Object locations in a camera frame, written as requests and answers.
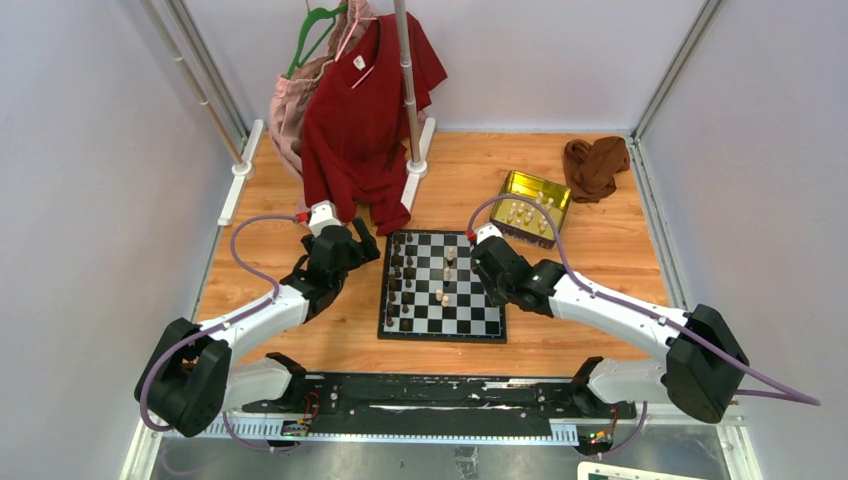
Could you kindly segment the gold metal tin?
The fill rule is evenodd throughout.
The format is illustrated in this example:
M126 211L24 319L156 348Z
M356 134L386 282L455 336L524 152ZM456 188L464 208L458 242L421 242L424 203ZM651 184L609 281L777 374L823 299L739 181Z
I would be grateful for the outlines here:
M500 195L516 195L517 199L502 199L494 203L490 222L505 236L539 248L555 247L559 232L571 203L571 190L562 184L519 170L511 170L502 185Z

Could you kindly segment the black white chessboard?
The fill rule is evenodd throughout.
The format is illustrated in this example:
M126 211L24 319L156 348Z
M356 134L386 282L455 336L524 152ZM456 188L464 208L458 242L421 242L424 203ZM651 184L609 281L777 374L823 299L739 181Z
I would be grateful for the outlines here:
M385 241L377 336L502 344L506 311L471 269L462 231L398 230Z

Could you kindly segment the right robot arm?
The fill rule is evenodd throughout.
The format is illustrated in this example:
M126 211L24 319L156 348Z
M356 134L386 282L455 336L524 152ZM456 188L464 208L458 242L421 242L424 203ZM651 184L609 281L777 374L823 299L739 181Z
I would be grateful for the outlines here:
M721 313L650 304L568 272L563 264L536 265L504 238L491 235L471 249L471 267L497 306L573 320L637 347L646 361L588 360L578 371L571 403L596 417L618 402L670 402L703 423L719 423L750 362Z

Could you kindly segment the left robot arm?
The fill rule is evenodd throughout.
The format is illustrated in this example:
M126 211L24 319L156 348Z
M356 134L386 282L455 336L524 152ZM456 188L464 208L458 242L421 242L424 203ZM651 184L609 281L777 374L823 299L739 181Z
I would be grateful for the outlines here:
M265 295L211 321L178 318L165 327L134 392L146 427L193 437L221 413L244 404L269 400L283 413L304 405L307 389L294 378L296 362L280 354L250 364L239 361L272 336L326 310L349 272L379 259L380 251L360 217L351 227L329 218L302 243L305 254L289 275L268 280Z

